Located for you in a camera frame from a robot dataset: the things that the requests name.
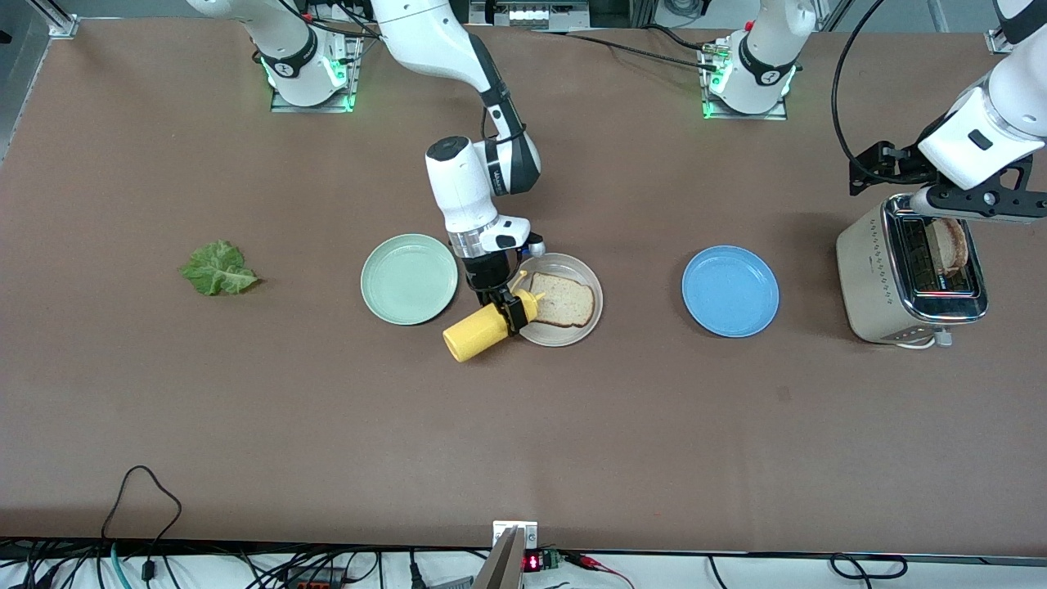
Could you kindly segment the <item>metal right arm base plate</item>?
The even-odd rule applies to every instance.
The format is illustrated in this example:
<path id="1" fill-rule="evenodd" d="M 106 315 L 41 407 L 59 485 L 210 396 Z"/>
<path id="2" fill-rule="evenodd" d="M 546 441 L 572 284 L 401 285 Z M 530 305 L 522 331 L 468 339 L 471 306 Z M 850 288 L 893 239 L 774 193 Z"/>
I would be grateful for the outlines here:
<path id="1" fill-rule="evenodd" d="M 262 56 L 274 112 L 348 113 L 354 110 L 366 43 L 343 33 L 310 30 L 300 56 Z"/>

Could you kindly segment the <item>cream and chrome toaster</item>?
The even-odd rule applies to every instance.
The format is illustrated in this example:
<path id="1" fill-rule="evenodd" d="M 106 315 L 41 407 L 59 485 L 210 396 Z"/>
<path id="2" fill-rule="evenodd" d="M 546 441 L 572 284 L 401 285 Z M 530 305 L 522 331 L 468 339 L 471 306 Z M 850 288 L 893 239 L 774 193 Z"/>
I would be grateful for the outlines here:
<path id="1" fill-rule="evenodd" d="M 939 275 L 926 237 L 926 226 L 937 218 L 916 216 L 910 197 L 888 197 L 838 236 L 847 318 L 854 335 L 872 344 L 949 347 L 953 329 L 976 323 L 987 313 L 981 264 L 968 224 L 959 220 L 968 263 L 950 278 Z"/>

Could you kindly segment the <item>red and black clip lead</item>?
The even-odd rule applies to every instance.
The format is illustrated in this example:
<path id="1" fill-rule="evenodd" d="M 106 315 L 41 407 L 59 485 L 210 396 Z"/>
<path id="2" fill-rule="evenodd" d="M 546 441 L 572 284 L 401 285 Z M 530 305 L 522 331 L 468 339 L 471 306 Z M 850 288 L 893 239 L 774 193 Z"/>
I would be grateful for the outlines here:
<path id="1" fill-rule="evenodd" d="M 617 570 L 607 567 L 598 560 L 591 558 L 591 556 L 583 556 L 583 553 L 579 553 L 576 551 L 560 551 L 559 553 L 561 558 L 565 560 L 565 562 L 569 562 L 573 566 L 577 566 L 586 571 L 591 571 L 591 573 L 605 573 L 612 575 L 614 577 L 618 577 L 621 579 L 621 581 L 624 581 L 625 584 L 628 586 L 628 589 L 636 589 L 636 586 L 633 585 L 631 579 L 625 577 L 624 574 L 621 574 Z"/>

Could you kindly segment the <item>beige plate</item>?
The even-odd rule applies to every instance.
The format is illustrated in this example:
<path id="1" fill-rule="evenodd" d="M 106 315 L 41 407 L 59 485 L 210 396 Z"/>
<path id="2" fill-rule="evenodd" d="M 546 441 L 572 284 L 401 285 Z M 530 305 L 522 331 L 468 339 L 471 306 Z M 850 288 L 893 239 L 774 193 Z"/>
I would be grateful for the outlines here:
<path id="1" fill-rule="evenodd" d="M 599 323 L 604 308 L 602 285 L 595 272 L 592 271 L 591 265 L 579 258 L 569 256 L 569 254 L 547 253 L 545 256 L 524 260 L 524 264 L 520 265 L 520 271 L 528 271 L 528 276 L 521 281 L 524 290 L 530 290 L 532 276 L 535 272 L 543 272 L 577 282 L 587 284 L 595 294 L 595 313 L 592 316 L 591 324 L 581 329 L 561 329 L 532 321 L 532 323 L 519 332 L 524 336 L 524 339 L 545 347 L 565 347 L 570 344 L 579 343 L 580 340 L 591 335 L 591 332 Z"/>

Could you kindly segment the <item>yellow mustard squeeze bottle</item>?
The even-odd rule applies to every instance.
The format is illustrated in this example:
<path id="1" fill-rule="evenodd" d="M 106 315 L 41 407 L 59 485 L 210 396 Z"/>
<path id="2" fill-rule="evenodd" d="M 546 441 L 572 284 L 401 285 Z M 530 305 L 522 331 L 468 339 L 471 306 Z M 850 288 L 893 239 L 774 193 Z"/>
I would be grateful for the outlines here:
<path id="1" fill-rule="evenodd" d="M 512 290 L 524 290 L 519 284 L 527 276 L 528 271 L 520 271 L 519 276 L 508 286 Z M 532 323 L 537 316 L 537 299 L 534 294 L 531 294 L 528 310 L 531 312 Z M 466 362 L 508 338 L 507 325 L 494 304 L 483 305 L 477 312 L 443 331 L 444 344 L 456 362 Z"/>

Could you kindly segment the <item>white power strip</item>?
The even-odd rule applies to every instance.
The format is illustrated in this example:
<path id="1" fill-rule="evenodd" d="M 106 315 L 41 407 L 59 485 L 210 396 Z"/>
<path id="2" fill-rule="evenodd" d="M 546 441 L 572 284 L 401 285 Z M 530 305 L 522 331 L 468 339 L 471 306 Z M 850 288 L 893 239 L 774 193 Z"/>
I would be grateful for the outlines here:
<path id="1" fill-rule="evenodd" d="M 588 0 L 469 0 L 469 23 L 537 31 L 591 28 Z"/>

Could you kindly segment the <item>grey aluminium bar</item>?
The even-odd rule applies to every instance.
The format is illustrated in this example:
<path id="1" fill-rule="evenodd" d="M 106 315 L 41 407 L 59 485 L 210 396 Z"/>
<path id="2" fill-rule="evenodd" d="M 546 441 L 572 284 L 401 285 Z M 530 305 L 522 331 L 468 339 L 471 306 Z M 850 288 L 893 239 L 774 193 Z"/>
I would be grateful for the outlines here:
<path id="1" fill-rule="evenodd" d="M 527 550 L 527 526 L 512 523 L 500 533 L 470 589 L 524 589 L 521 562 Z"/>

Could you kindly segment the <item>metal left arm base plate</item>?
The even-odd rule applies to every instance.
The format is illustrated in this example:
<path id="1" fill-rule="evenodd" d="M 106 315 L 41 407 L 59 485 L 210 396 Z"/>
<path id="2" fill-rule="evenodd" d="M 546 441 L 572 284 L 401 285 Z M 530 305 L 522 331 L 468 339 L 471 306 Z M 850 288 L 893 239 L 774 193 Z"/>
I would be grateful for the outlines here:
<path id="1" fill-rule="evenodd" d="M 795 66 L 782 77 L 777 71 L 771 71 L 774 82 L 760 86 L 744 67 L 733 64 L 732 46 L 728 38 L 704 44 L 696 55 L 699 64 L 712 67 L 699 72 L 701 112 L 705 119 L 788 118 L 785 101 L 792 78 L 797 73 Z"/>

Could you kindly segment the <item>silver mounting bracket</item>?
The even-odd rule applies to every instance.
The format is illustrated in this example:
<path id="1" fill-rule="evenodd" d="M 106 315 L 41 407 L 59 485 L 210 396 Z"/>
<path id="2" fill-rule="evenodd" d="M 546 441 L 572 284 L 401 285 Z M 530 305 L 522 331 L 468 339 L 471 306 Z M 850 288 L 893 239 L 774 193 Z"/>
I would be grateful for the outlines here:
<path id="1" fill-rule="evenodd" d="M 497 544 L 503 533 L 512 528 L 521 529 L 519 535 L 524 537 L 527 551 L 535 551 L 538 548 L 537 522 L 524 521 L 522 519 L 495 519 L 492 523 L 492 545 Z"/>

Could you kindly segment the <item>light green plate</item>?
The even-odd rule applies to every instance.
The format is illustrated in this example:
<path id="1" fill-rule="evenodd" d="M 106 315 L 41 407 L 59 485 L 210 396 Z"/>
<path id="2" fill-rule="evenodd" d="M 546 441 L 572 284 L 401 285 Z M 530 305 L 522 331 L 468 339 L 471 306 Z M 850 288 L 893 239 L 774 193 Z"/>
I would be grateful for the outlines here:
<path id="1" fill-rule="evenodd" d="M 456 258 L 435 237 L 416 232 L 389 237 L 364 260 L 360 288 L 374 316 L 396 326 L 421 325 L 455 298 Z"/>

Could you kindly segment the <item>blue plate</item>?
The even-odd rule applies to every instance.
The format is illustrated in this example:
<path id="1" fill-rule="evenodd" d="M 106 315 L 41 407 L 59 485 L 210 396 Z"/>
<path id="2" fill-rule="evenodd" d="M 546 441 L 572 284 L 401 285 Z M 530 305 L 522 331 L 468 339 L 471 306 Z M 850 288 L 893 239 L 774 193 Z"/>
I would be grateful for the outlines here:
<path id="1" fill-rule="evenodd" d="M 780 307 L 780 287 L 762 257 L 739 246 L 715 245 L 685 265 L 681 298 L 701 329 L 741 339 L 773 323 Z"/>

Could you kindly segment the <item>pale bread slice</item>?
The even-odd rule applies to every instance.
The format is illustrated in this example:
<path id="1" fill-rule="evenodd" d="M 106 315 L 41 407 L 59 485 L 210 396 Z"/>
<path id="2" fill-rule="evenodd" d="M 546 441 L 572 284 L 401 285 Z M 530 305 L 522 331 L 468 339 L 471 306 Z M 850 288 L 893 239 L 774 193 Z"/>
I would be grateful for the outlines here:
<path id="1" fill-rule="evenodd" d="M 581 329 L 591 324 L 595 294 L 587 284 L 535 272 L 530 291 L 537 301 L 535 323 L 561 329 Z"/>

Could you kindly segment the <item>green lettuce leaf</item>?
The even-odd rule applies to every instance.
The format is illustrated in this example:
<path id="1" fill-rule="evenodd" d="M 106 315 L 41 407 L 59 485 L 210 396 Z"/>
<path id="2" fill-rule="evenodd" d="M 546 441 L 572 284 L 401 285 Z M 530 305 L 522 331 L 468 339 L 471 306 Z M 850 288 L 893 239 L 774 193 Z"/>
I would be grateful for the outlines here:
<path id="1" fill-rule="evenodd" d="M 254 271 L 245 265 L 240 249 L 227 240 L 216 240 L 194 250 L 179 273 L 205 297 L 238 295 L 259 281 Z"/>

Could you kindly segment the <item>brown crusted bread slice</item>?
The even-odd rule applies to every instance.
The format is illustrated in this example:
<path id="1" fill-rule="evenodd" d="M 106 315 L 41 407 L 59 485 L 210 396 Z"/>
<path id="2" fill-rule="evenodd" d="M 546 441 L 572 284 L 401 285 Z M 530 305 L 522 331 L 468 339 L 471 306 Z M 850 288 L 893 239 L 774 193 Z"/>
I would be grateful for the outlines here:
<path id="1" fill-rule="evenodd" d="M 950 278 L 968 263 L 966 234 L 959 220 L 937 218 L 926 226 L 928 250 L 936 272 Z"/>

